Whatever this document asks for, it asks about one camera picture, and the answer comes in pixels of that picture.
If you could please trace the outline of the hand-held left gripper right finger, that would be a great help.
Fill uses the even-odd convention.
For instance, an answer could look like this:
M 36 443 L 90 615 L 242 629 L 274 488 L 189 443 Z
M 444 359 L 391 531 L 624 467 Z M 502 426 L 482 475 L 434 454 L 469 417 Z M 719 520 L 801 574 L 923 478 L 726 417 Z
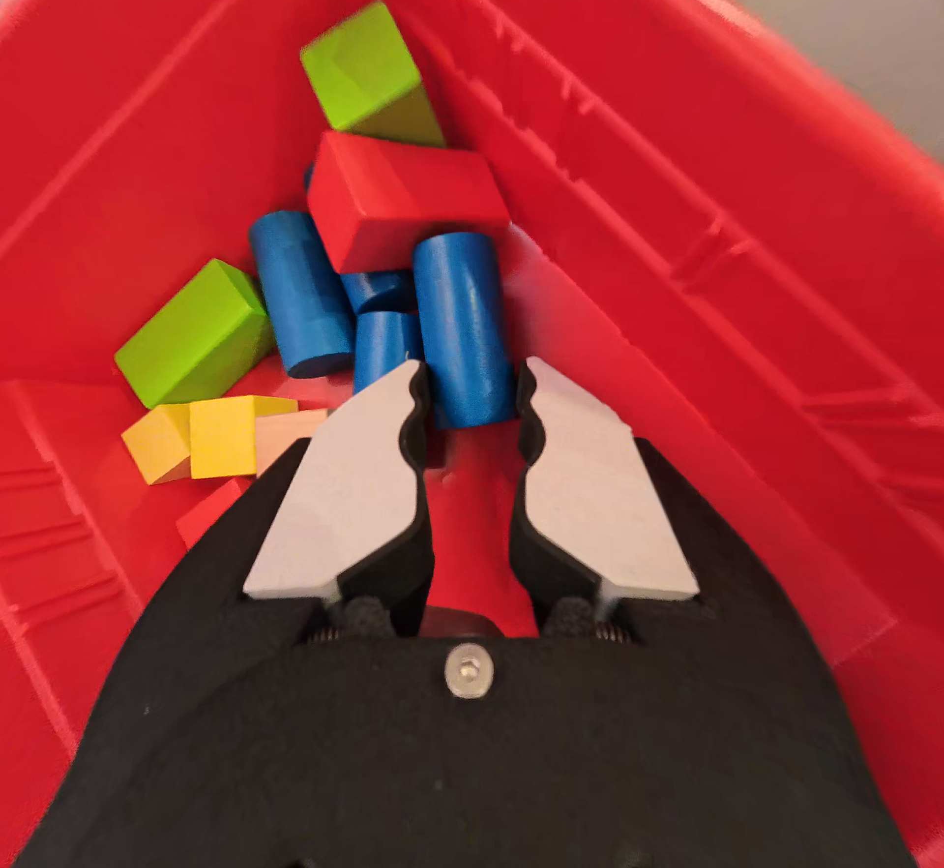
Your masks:
M 624 600 L 691 602 L 698 580 L 631 426 L 537 356 L 520 366 L 509 560 L 542 628 L 564 599 L 607 621 Z

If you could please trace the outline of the long blue wooden cylinder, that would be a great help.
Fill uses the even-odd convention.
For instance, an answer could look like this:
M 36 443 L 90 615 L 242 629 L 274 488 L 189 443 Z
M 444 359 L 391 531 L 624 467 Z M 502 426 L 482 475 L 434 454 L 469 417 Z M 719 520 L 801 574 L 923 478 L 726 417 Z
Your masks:
M 469 232 L 430 237 L 414 249 L 413 278 L 437 428 L 512 419 L 514 369 L 492 239 Z
M 287 375 L 313 379 L 351 368 L 355 321 L 310 214 L 267 213 L 250 227 L 249 243 Z

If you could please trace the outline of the pale natural wooden block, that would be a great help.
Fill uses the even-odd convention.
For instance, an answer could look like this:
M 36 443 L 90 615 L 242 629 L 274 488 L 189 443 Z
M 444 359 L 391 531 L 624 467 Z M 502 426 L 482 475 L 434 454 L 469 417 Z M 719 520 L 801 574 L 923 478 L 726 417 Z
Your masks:
M 262 476 L 297 440 L 312 437 L 331 413 L 331 409 L 313 409 L 257 416 L 255 419 L 256 476 Z

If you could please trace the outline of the red plastic storage bin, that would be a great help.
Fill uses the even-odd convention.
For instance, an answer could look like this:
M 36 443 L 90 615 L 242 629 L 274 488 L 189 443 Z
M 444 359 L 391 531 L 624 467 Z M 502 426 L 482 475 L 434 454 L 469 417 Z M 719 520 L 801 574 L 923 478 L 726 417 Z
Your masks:
M 148 486 L 113 356 L 305 206 L 299 52 L 375 0 L 2 0 L 2 866 L 214 482 Z M 942 167 L 728 0 L 381 0 L 482 153 L 515 359 L 749 544 L 942 866 Z

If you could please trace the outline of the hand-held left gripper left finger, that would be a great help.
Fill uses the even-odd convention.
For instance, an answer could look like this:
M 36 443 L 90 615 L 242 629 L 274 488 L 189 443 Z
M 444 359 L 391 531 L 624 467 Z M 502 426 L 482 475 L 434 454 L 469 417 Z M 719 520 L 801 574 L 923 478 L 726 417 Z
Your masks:
M 424 482 L 429 373 L 408 359 L 314 432 L 243 583 L 253 600 L 374 597 L 420 630 L 435 557 Z

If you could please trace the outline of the short blue wooden cylinder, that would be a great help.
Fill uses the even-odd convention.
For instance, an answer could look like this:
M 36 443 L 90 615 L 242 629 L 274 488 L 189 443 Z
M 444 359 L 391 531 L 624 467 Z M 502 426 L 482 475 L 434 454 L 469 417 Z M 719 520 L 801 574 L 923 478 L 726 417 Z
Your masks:
M 409 269 L 339 275 L 355 317 L 377 311 L 412 313 L 417 309 L 413 272 Z
M 373 311 L 358 316 L 354 394 L 410 359 L 425 360 L 421 325 L 416 312 Z

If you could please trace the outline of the small red wooden block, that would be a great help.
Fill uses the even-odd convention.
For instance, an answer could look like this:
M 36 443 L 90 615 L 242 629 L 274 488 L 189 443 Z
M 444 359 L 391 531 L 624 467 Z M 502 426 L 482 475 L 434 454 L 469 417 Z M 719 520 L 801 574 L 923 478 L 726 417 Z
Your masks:
M 193 549 L 206 532 L 246 493 L 253 481 L 245 476 L 232 477 L 177 518 L 177 532 L 187 551 Z

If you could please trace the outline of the red rectangular wooden block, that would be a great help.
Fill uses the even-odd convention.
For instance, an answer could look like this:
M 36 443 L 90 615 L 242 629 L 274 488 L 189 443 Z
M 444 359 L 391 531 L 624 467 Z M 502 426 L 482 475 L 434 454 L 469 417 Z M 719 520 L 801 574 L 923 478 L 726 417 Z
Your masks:
M 486 159 L 328 130 L 307 191 L 325 253 L 339 274 L 409 269 L 430 237 L 500 234 L 511 215 Z

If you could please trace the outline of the green wooden block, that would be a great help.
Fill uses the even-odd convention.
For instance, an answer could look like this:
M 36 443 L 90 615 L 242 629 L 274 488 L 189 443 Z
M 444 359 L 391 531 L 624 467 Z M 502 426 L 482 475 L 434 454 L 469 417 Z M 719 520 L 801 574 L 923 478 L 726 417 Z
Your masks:
M 446 146 L 419 69 L 384 1 L 372 1 L 313 39 L 299 59 L 331 129 Z
M 225 395 L 275 347 L 255 280 L 213 259 L 115 353 L 143 406 Z

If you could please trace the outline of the yellow wooden block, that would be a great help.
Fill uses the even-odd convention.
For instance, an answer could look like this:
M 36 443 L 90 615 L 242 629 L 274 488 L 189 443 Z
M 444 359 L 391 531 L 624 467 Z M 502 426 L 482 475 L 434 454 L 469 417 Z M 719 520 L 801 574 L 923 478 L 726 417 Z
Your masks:
M 190 403 L 160 404 L 122 433 L 146 484 L 191 478 L 190 421 Z
M 296 400 L 259 395 L 192 402 L 191 478 L 254 476 L 257 419 L 297 411 Z

